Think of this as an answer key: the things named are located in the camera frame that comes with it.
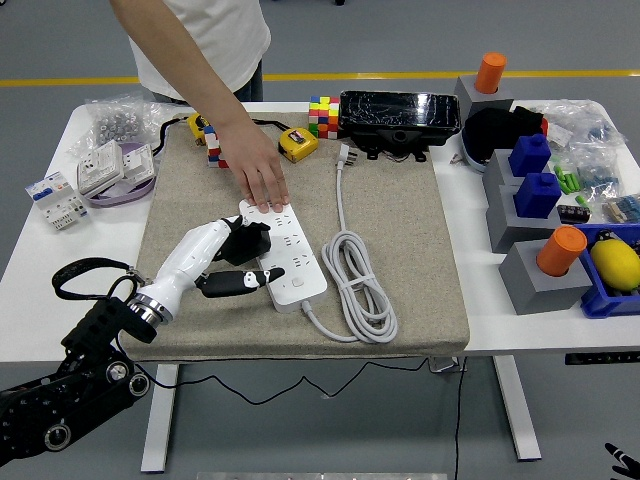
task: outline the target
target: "tape measure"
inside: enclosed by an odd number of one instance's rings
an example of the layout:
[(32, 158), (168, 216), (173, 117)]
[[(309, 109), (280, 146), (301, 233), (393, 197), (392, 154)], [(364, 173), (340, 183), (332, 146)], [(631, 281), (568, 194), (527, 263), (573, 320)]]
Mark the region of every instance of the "tape measure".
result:
[(318, 139), (304, 128), (290, 128), (280, 135), (278, 151), (292, 163), (298, 163), (318, 148)]
[(209, 122), (207, 122), (199, 113), (194, 113), (187, 118), (187, 124), (191, 129), (191, 133), (193, 133), (193, 136), (196, 138), (196, 145), (206, 145), (207, 142), (204, 138), (204, 127), (209, 126)]

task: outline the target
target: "blue cube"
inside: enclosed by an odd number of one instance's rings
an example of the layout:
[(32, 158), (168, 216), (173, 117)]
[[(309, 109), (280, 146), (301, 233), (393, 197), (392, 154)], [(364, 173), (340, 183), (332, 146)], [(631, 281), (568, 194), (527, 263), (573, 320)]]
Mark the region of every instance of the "blue cube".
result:
[(524, 177), (527, 173), (542, 172), (550, 158), (551, 150), (547, 137), (536, 133), (518, 139), (509, 156), (509, 165), (514, 177)]
[(516, 213), (521, 218), (548, 218), (561, 196), (553, 173), (528, 173), (513, 197)]

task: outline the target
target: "rubik's cube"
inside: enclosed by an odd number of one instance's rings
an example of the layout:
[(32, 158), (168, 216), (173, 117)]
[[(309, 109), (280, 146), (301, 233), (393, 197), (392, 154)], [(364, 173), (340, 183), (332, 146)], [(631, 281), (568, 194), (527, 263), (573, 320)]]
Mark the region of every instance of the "rubik's cube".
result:
[(309, 102), (309, 131), (318, 138), (338, 138), (338, 97), (311, 97)]
[(214, 168), (229, 168), (226, 160), (220, 158), (220, 140), (218, 134), (211, 125), (207, 125), (203, 129), (204, 140), (207, 144), (209, 166)]

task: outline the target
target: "blue tray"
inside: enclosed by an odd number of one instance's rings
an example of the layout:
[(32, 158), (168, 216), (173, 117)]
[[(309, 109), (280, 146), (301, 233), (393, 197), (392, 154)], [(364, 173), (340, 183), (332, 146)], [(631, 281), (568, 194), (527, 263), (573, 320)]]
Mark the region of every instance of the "blue tray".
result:
[[(640, 225), (637, 224), (582, 224), (575, 225), (587, 237), (589, 246), (596, 240), (602, 229), (609, 229), (621, 240), (634, 243), (640, 240)], [(582, 311), (589, 318), (607, 318), (616, 315), (640, 315), (640, 294), (613, 296), (602, 284), (591, 255), (587, 250), (580, 255), (580, 261), (587, 270), (593, 286), (582, 296)]]

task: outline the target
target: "black cloth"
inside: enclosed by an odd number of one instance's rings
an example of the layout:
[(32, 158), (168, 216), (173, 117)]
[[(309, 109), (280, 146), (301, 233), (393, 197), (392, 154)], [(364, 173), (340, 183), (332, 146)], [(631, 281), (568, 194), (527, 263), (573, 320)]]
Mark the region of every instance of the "black cloth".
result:
[(469, 156), (477, 163), (486, 163), (498, 148), (513, 148), (522, 136), (542, 133), (542, 114), (523, 107), (513, 112), (485, 108), (467, 119), (462, 140)]

